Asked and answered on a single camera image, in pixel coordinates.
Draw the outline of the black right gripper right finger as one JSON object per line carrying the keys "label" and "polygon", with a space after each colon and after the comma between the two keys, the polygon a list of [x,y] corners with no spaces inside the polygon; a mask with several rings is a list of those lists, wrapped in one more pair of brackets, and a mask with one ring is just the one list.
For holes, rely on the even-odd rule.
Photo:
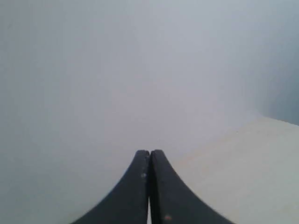
{"label": "black right gripper right finger", "polygon": [[230,224],[181,180],[162,150],[150,154],[149,201],[153,224]]}

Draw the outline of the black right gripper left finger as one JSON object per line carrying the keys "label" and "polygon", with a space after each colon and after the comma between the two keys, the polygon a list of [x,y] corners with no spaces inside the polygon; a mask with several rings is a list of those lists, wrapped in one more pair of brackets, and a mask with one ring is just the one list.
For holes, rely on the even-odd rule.
{"label": "black right gripper left finger", "polygon": [[148,218],[150,154],[138,150],[115,187],[75,224],[145,224]]}

